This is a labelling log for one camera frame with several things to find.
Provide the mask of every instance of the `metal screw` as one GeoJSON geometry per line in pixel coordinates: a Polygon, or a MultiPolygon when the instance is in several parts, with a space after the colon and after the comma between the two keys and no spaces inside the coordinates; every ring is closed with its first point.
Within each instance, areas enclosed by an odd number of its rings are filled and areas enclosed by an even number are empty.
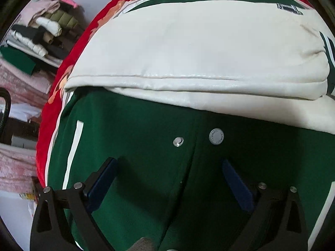
{"type": "Polygon", "coordinates": [[[51,191],[51,188],[50,188],[50,187],[45,187],[45,188],[43,189],[43,192],[44,192],[44,193],[48,193],[49,191],[51,191]]]}
{"type": "Polygon", "coordinates": [[[291,187],[290,187],[290,191],[293,192],[293,193],[296,193],[296,192],[297,192],[297,189],[296,189],[296,187],[291,186],[291,187]]]}
{"type": "Polygon", "coordinates": [[[175,147],[179,147],[180,145],[183,144],[183,142],[184,142],[184,138],[183,137],[177,137],[177,138],[174,139],[173,145],[175,147]]]}
{"type": "Polygon", "coordinates": [[[262,190],[265,190],[268,186],[264,182],[258,183],[258,187],[262,190]]]}
{"type": "Polygon", "coordinates": [[[80,189],[82,186],[83,186],[83,183],[81,183],[81,182],[77,182],[77,183],[75,183],[75,184],[73,185],[73,187],[74,187],[76,190],[80,189]]]}

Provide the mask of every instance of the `snap button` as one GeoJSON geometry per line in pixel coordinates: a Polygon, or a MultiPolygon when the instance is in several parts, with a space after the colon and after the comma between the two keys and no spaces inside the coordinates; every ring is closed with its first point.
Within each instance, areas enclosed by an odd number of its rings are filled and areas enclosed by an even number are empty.
{"type": "Polygon", "coordinates": [[[175,147],[179,147],[180,145],[183,144],[183,142],[184,142],[184,139],[182,137],[177,137],[177,138],[174,139],[173,145],[175,147]]]}
{"type": "Polygon", "coordinates": [[[223,131],[215,128],[209,133],[209,141],[214,145],[219,145],[224,139],[223,131]]]}

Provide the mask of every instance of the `white stripe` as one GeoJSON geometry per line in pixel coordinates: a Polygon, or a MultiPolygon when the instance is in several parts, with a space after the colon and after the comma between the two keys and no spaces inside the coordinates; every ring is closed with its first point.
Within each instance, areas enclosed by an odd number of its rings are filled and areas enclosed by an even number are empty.
{"type": "Polygon", "coordinates": [[[55,127],[54,132],[52,133],[51,141],[50,141],[49,148],[48,148],[48,155],[46,157],[46,166],[45,166],[45,171],[44,171],[44,180],[45,180],[46,186],[48,185],[48,174],[49,174],[50,156],[51,156],[52,148],[54,147],[54,141],[56,139],[56,135],[57,135],[57,132],[58,132],[59,121],[61,119],[61,114],[63,112],[64,107],[66,106],[66,97],[67,96],[68,96],[68,94],[66,92],[64,92],[63,99],[62,99],[62,109],[59,112],[59,115],[58,115],[58,118],[57,118],[57,122],[56,122],[56,127],[55,127]]]}
{"type": "Polygon", "coordinates": [[[326,202],[325,204],[323,205],[323,208],[320,212],[320,215],[314,225],[314,228],[312,230],[312,233],[311,235],[309,236],[309,239],[308,239],[308,251],[311,250],[314,242],[315,242],[315,239],[316,237],[318,236],[320,230],[321,230],[321,227],[323,225],[323,222],[325,221],[325,218],[327,216],[327,213],[330,209],[330,206],[332,205],[333,201],[334,201],[334,198],[335,198],[335,181],[332,182],[331,186],[330,186],[330,190],[329,190],[329,193],[328,193],[328,196],[327,196],[327,199],[326,199],[326,202]]]}
{"type": "Polygon", "coordinates": [[[119,11],[117,14],[114,15],[113,18],[116,18],[118,17],[119,15],[123,15],[127,12],[129,12],[130,10],[132,10],[133,8],[137,7],[138,5],[140,4],[143,4],[147,1],[150,1],[150,0],[137,0],[135,3],[132,3],[132,4],[129,4],[127,5],[123,10],[119,11]]]}
{"type": "Polygon", "coordinates": [[[295,10],[295,12],[299,13],[299,10],[295,5],[291,5],[291,7],[295,10]]]}
{"type": "Polygon", "coordinates": [[[81,248],[81,246],[76,242],[76,245],[81,249],[81,250],[83,250],[82,248],[81,248]]]}
{"type": "Polygon", "coordinates": [[[67,167],[66,167],[66,172],[65,172],[65,176],[64,176],[64,182],[63,182],[63,190],[65,190],[67,188],[67,184],[69,182],[69,176],[70,176],[70,170],[71,170],[71,166],[72,166],[72,161],[74,158],[74,155],[76,153],[79,141],[80,141],[80,137],[81,137],[81,133],[83,131],[83,126],[84,123],[81,121],[77,121],[77,127],[76,127],[76,131],[74,132],[74,137],[73,137],[73,142],[71,145],[71,150],[69,153],[69,156],[67,158],[67,167]]]}
{"type": "Polygon", "coordinates": [[[328,49],[328,52],[329,52],[330,60],[333,63],[333,67],[335,67],[334,54],[333,54],[332,48],[330,46],[329,38],[327,36],[325,36],[323,33],[322,33],[322,35],[324,36],[325,41],[326,41],[326,45],[327,45],[327,49],[328,49]]]}

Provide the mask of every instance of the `folded clothes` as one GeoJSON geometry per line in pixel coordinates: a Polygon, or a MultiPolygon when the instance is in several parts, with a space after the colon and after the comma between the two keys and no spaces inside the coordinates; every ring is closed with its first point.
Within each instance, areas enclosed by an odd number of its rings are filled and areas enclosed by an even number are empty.
{"type": "Polygon", "coordinates": [[[36,63],[34,63],[28,55],[25,53],[21,52],[20,50],[17,50],[11,46],[5,47],[1,46],[0,47],[0,52],[3,56],[3,58],[18,68],[19,70],[23,71],[24,73],[28,75],[32,75],[32,72],[36,66],[36,63]]]}
{"type": "MultiPolygon", "coordinates": [[[[0,111],[5,110],[5,105],[0,104],[0,111]]],[[[11,104],[9,117],[18,119],[23,122],[27,122],[32,117],[39,117],[41,115],[41,109],[33,107],[26,103],[11,104]]]]}
{"type": "Polygon", "coordinates": [[[34,44],[31,39],[22,36],[19,32],[11,30],[9,34],[39,56],[45,56],[48,54],[48,51],[42,45],[34,44]]]}
{"type": "Polygon", "coordinates": [[[43,17],[50,19],[51,21],[55,21],[59,23],[61,28],[65,28],[65,29],[71,30],[78,24],[78,21],[76,20],[76,18],[74,18],[73,16],[71,16],[70,14],[66,13],[65,11],[61,9],[57,10],[53,14],[44,13],[43,17]]]}
{"type": "Polygon", "coordinates": [[[33,28],[15,24],[11,29],[19,32],[22,36],[31,39],[34,44],[41,43],[44,37],[44,33],[46,32],[46,28],[43,26],[33,28]]]}
{"type": "Polygon", "coordinates": [[[44,70],[44,71],[47,71],[53,74],[57,73],[58,67],[52,66],[39,58],[31,56],[30,54],[27,54],[27,55],[30,57],[32,61],[36,63],[36,67],[35,67],[36,70],[44,70]]]}
{"type": "Polygon", "coordinates": [[[59,59],[65,59],[68,55],[69,55],[69,52],[60,48],[60,47],[57,47],[57,46],[54,46],[54,45],[51,45],[51,44],[43,44],[43,46],[46,48],[46,50],[48,50],[49,54],[56,57],[56,58],[59,58],[59,59]]]}
{"type": "Polygon", "coordinates": [[[36,17],[43,15],[45,12],[53,13],[59,8],[58,0],[31,0],[21,11],[21,22],[29,26],[36,17]]]}
{"type": "Polygon", "coordinates": [[[43,73],[42,71],[34,72],[32,76],[29,76],[2,58],[0,58],[0,65],[3,65],[13,75],[15,75],[20,80],[24,81],[27,85],[33,87],[34,89],[42,93],[45,94],[49,93],[51,88],[51,82],[47,79],[46,73],[43,73]]]}
{"type": "Polygon", "coordinates": [[[60,24],[55,21],[49,20],[48,18],[38,17],[35,19],[35,22],[38,25],[45,27],[55,37],[60,36],[60,34],[62,33],[62,28],[60,24]]]}

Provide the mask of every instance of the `pink towel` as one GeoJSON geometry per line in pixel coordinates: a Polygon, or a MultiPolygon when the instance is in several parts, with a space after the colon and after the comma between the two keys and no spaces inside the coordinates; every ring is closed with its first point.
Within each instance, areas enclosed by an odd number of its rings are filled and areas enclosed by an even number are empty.
{"type": "Polygon", "coordinates": [[[60,7],[58,0],[31,0],[21,11],[21,21],[25,26],[29,26],[36,17],[45,12],[54,13],[60,7]]]}
{"type": "Polygon", "coordinates": [[[0,65],[3,65],[8,71],[13,75],[19,78],[21,81],[25,82],[34,89],[47,94],[51,88],[51,82],[46,78],[46,74],[43,72],[33,73],[32,76],[29,76],[12,64],[5,61],[3,58],[0,58],[0,65]]]}

